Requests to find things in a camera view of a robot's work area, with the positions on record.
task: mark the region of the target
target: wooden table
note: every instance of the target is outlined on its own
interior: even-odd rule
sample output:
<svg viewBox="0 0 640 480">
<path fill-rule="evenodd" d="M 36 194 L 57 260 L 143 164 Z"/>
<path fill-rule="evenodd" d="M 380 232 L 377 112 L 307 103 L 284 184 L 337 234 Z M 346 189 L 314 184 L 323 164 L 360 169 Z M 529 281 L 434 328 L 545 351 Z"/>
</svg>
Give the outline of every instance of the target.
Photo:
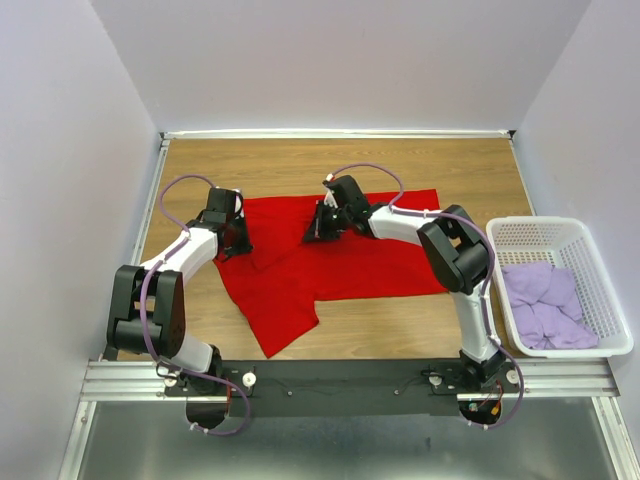
<svg viewBox="0 0 640 480">
<path fill-rule="evenodd" d="M 483 228 L 494 217 L 531 213 L 506 139 L 172 140 L 160 188 L 179 175 L 199 173 L 225 188 L 241 188 L 246 198 L 319 194 L 330 171 L 362 161 L 391 168 L 408 190 L 436 188 L 443 207 L 462 205 Z M 377 170 L 349 173 L 365 192 L 396 189 L 394 180 Z M 204 182 L 187 180 L 167 194 L 165 204 L 187 221 L 204 207 L 207 191 Z M 154 210 L 143 259 L 158 254 L 178 234 Z M 191 279 L 185 297 L 189 332 L 218 346 L 223 358 L 264 358 L 213 264 Z M 495 296 L 493 305 L 506 339 Z M 458 356 L 460 329 L 447 294 L 316 302 L 316 311 L 320 325 L 274 358 Z"/>
</svg>

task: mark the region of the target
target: white plastic basket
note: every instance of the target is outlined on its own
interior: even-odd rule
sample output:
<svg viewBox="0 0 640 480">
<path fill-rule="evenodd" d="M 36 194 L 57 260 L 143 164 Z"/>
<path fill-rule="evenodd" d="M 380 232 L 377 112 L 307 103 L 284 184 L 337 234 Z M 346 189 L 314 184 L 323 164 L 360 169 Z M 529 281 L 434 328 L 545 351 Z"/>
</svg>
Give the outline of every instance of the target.
<svg viewBox="0 0 640 480">
<path fill-rule="evenodd" d="M 623 355 L 633 348 L 633 338 L 598 249 L 582 222 L 561 217 L 506 217 L 487 225 L 496 251 L 494 282 L 500 297 L 511 344 L 532 357 L 585 358 Z M 502 267 L 547 261 L 569 268 L 576 280 L 583 321 L 600 337 L 598 347 L 580 350 L 534 350 L 520 341 L 509 305 Z"/>
</svg>

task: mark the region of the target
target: purple cable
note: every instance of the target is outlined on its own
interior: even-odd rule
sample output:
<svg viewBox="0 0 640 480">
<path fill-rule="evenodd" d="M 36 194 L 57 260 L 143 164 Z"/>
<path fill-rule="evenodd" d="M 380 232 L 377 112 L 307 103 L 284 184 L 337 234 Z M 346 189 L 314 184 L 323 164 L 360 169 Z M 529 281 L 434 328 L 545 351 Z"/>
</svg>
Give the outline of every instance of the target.
<svg viewBox="0 0 640 480">
<path fill-rule="evenodd" d="M 215 185 L 211 182 L 211 180 L 209 180 L 205 176 L 195 175 L 195 174 L 182 175 L 181 177 L 178 177 L 178 178 L 174 179 L 173 181 L 171 181 L 160 192 L 160 196 L 158 197 L 158 207 L 160 208 L 160 211 L 169 220 L 171 220 L 174 223 L 176 223 L 183 231 L 189 232 L 189 228 L 183 222 L 181 222 L 180 220 L 175 218 L 173 215 L 171 215 L 169 212 L 167 212 L 167 210 L 165 209 L 164 204 L 163 204 L 164 196 L 167 193 L 167 191 L 172 186 L 174 186 L 176 183 L 178 183 L 181 180 L 184 180 L 186 178 L 199 178 L 199 179 L 204 180 L 205 182 L 207 182 L 212 188 L 215 187 Z M 225 431 L 225 432 L 216 432 L 214 430 L 209 430 L 209 429 L 203 428 L 200 425 L 197 425 L 195 423 L 192 424 L 193 428 L 195 428 L 196 430 L 200 430 L 201 432 L 204 432 L 204 433 L 206 433 L 208 435 L 214 435 L 214 436 L 219 436 L 219 437 L 224 437 L 224 436 L 228 436 L 228 435 L 234 435 L 234 434 L 240 432 L 241 430 L 243 430 L 249 424 L 249 419 L 251 418 L 251 404 L 249 402 L 249 398 L 247 397 L 247 394 L 244 393 L 242 391 L 242 389 L 238 385 L 236 385 L 235 383 L 229 382 L 228 380 L 225 380 L 225 379 L 219 378 L 219 377 L 214 377 L 213 375 L 207 375 L 206 373 L 200 373 L 200 372 L 196 372 L 194 370 L 181 368 L 178 365 L 174 365 L 173 363 L 171 363 L 171 362 L 169 362 L 167 360 L 160 359 L 160 357 L 158 356 L 158 353 L 156 352 L 156 349 L 153 346 L 153 342 L 151 341 L 151 334 L 149 332 L 149 323 L 148 323 L 148 319 L 147 319 L 147 294 L 148 294 L 148 291 L 149 291 L 149 283 L 151 282 L 151 277 L 153 277 L 153 274 L 158 271 L 158 269 L 162 266 L 162 264 L 164 262 L 169 260 L 182 247 L 184 247 L 188 242 L 189 242 L 189 237 L 183 238 L 182 241 L 179 244 L 177 244 L 175 247 L 173 247 L 171 250 L 169 250 L 167 252 L 167 254 L 164 257 L 164 260 L 158 260 L 156 262 L 156 264 L 153 265 L 151 267 L 151 269 L 147 272 L 147 274 L 144 276 L 144 280 L 142 281 L 142 287 L 140 289 L 140 321 L 142 322 L 142 336 L 144 338 L 144 344 L 147 347 L 147 350 L 149 351 L 149 354 L 151 355 L 151 358 L 153 358 L 153 360 L 158 365 L 162 365 L 162 366 L 164 366 L 164 367 L 166 367 L 166 368 L 168 368 L 170 370 L 182 371 L 186 375 L 199 377 L 199 378 L 203 378 L 205 380 L 210 380 L 212 382 L 216 382 L 216 383 L 220 383 L 222 385 L 226 385 L 227 387 L 234 388 L 240 394 L 240 396 L 242 397 L 242 400 L 244 401 L 244 404 L 245 404 L 245 413 L 244 413 L 244 420 L 238 427 L 236 427 L 236 428 L 234 428 L 232 430 Z"/>
<path fill-rule="evenodd" d="M 491 278 L 493 277 L 493 272 L 495 270 L 495 257 L 496 257 L 493 247 L 491 246 L 491 242 L 489 242 L 487 235 L 480 229 L 480 227 L 478 227 L 475 223 L 473 223 L 470 220 L 467 220 L 464 217 L 460 217 L 458 215 L 454 215 L 452 213 L 446 213 L 446 212 L 421 212 L 419 210 L 408 210 L 405 208 L 398 208 L 398 207 L 391 208 L 391 206 L 389 206 L 389 208 L 394 213 L 397 213 L 399 215 L 407 215 L 410 217 L 423 217 L 423 218 L 439 218 L 440 217 L 440 218 L 448 218 L 451 220 L 456 220 L 458 222 L 464 223 L 465 225 L 471 227 L 473 230 L 476 231 L 478 235 L 480 235 L 480 239 L 482 240 L 482 243 L 484 244 L 485 248 L 487 249 L 487 252 L 489 253 L 489 267 L 487 269 L 487 277 L 485 278 L 484 282 L 482 283 L 482 287 L 480 288 L 480 306 L 482 308 L 482 319 L 484 322 L 484 327 L 488 333 L 492 334 L 491 336 L 489 336 L 489 341 L 491 341 L 491 343 L 511 361 L 514 368 L 516 369 L 516 372 L 518 373 L 518 379 L 520 381 L 520 389 L 518 390 L 518 398 L 516 400 L 515 405 L 509 411 L 509 413 L 505 415 L 505 417 L 499 420 L 498 422 L 494 423 L 493 425 L 485 425 L 482 423 L 471 422 L 471 421 L 469 422 L 473 425 L 479 426 L 487 430 L 501 427 L 502 425 L 507 423 L 509 420 L 511 420 L 511 418 L 516 414 L 516 412 L 520 408 L 520 404 L 522 403 L 522 398 L 524 397 L 524 375 L 522 374 L 520 365 L 518 365 L 518 362 L 516 362 L 516 359 L 513 357 L 513 355 L 511 355 L 500 344 L 500 342 L 493 337 L 493 329 L 491 328 L 491 324 L 489 322 L 489 308 L 487 306 L 487 298 L 485 297 L 485 295 L 489 288 L 489 283 L 491 282 Z"/>
<path fill-rule="evenodd" d="M 393 207 L 393 205 L 395 205 L 395 203 L 400 200 L 400 197 L 402 197 L 402 195 L 404 195 L 404 184 L 402 183 L 402 180 L 400 179 L 400 177 L 398 175 L 396 175 L 395 173 L 393 173 L 391 170 L 389 170 L 387 167 L 383 167 L 382 165 L 378 165 L 377 163 L 370 163 L 370 162 L 359 162 L 359 163 L 351 163 L 349 165 L 345 165 L 344 167 L 340 167 L 338 170 L 335 170 L 333 172 L 331 172 L 331 175 L 333 177 L 336 176 L 336 174 L 347 170 L 349 168 L 354 168 L 354 167 L 371 167 L 371 168 L 377 168 L 378 170 L 382 170 L 384 173 L 391 175 L 396 182 L 398 182 L 398 187 L 399 187 L 399 192 L 398 194 L 393 197 L 391 199 L 391 201 L 389 202 L 389 207 Z"/>
</svg>

